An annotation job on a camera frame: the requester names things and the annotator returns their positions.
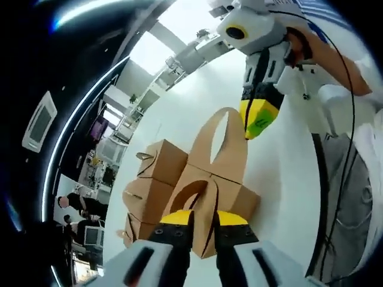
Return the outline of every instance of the white sleeve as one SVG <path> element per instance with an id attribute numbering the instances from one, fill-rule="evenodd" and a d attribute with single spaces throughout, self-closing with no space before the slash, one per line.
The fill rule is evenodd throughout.
<path id="1" fill-rule="evenodd" d="M 382 108 L 383 80 L 372 58 L 367 54 L 361 60 L 355 61 L 355 64 L 372 91 L 371 94 L 365 95 L 365 98 L 378 104 L 378 108 Z"/>

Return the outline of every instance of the gray fabric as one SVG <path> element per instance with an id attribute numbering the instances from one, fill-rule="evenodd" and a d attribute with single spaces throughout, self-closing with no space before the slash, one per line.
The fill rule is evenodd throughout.
<path id="1" fill-rule="evenodd" d="M 321 139 L 330 184 L 326 232 L 328 235 L 334 219 L 342 172 L 349 147 L 349 139 L 346 135 L 342 135 L 338 138 L 322 136 Z M 369 228 L 370 218 L 368 216 L 372 208 L 372 201 L 366 200 L 371 197 L 369 185 L 369 175 L 366 165 L 359 156 L 355 146 L 352 145 L 345 174 L 338 219 L 343 224 L 354 227 L 364 221 L 358 228 L 352 230 L 345 228 L 338 222 L 335 223 L 331 238 L 333 248 L 330 247 L 326 256 L 323 282 L 328 282 L 337 277 L 350 274 L 361 258 L 366 245 Z M 324 245 L 322 254 L 315 267 L 315 277 L 319 277 L 323 250 Z"/>

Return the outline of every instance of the ceiling light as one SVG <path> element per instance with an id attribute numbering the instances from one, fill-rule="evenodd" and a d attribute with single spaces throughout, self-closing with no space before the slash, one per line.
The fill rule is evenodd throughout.
<path id="1" fill-rule="evenodd" d="M 54 23 L 54 30 L 58 29 L 62 25 L 64 25 L 66 22 L 71 21 L 72 19 L 87 13 L 91 10 L 95 10 L 97 8 L 116 3 L 121 2 L 125 0 L 94 0 L 90 1 L 86 4 L 77 6 L 70 11 L 66 12 L 62 17 L 60 17 L 55 23 Z"/>

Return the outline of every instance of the cardboard bag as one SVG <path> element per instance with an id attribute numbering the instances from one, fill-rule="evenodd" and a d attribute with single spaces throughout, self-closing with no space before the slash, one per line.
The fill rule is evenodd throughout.
<path id="1" fill-rule="evenodd" d="M 212 219 L 218 207 L 218 189 L 209 176 L 198 174 L 194 169 L 193 166 L 187 166 L 184 170 L 183 177 L 178 181 L 179 190 L 173 193 L 164 215 L 183 209 L 188 199 L 198 195 L 199 201 L 193 206 L 193 252 L 201 258 L 207 258 L 215 254 Z"/>
<path id="2" fill-rule="evenodd" d="M 149 145 L 136 155 L 142 160 L 139 178 L 154 178 L 174 187 L 187 162 L 187 153 L 166 139 Z"/>
<path id="3" fill-rule="evenodd" d="M 129 212 L 139 221 L 157 224 L 173 189 L 153 178 L 137 178 L 126 186 L 122 198 Z"/>
<path id="4" fill-rule="evenodd" d="M 210 162 L 215 130 L 225 115 L 226 131 L 217 156 Z M 250 219 L 260 197 L 242 185 L 247 162 L 247 140 L 239 112 L 233 108 L 218 110 L 201 128 L 191 148 L 188 164 L 211 174 L 219 192 L 218 209 Z"/>
<path id="5" fill-rule="evenodd" d="M 155 227 L 155 224 L 143 223 L 128 213 L 125 230 L 118 230 L 117 235 L 124 240 L 125 247 L 129 247 L 137 239 L 148 239 Z"/>
<path id="6" fill-rule="evenodd" d="M 216 158 L 211 163 L 214 133 L 226 114 L 228 114 L 228 121 L 224 140 Z M 250 219 L 260 203 L 260 197 L 242 185 L 246 161 L 247 142 L 241 116 L 233 108 L 218 110 L 198 133 L 187 165 L 164 211 L 164 215 L 167 215 L 175 211 L 174 207 L 187 209 L 192 205 L 193 210 L 202 213 L 198 214 L 194 220 L 195 225 L 201 226 L 195 227 L 198 230 L 194 234 L 193 241 L 193 251 L 201 258 L 215 254 L 214 236 L 210 237 L 206 229 L 207 226 L 211 226 L 212 210 L 223 210 Z M 213 197 L 209 195 L 209 193 L 212 194 L 210 190 L 213 186 L 217 188 L 217 205 Z M 188 191 L 191 187 L 194 187 L 196 191 Z M 178 199 L 179 194 L 183 195 L 183 200 Z"/>

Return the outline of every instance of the monitor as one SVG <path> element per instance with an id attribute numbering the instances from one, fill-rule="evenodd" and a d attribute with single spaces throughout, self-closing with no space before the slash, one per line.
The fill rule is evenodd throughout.
<path id="1" fill-rule="evenodd" d="M 57 109 L 53 103 L 49 91 L 42 97 L 36 107 L 24 133 L 22 146 L 34 152 L 40 152 L 48 130 L 57 115 Z"/>
<path id="2" fill-rule="evenodd" d="M 85 234 L 85 245 L 97 245 L 97 229 L 87 228 L 87 232 Z"/>

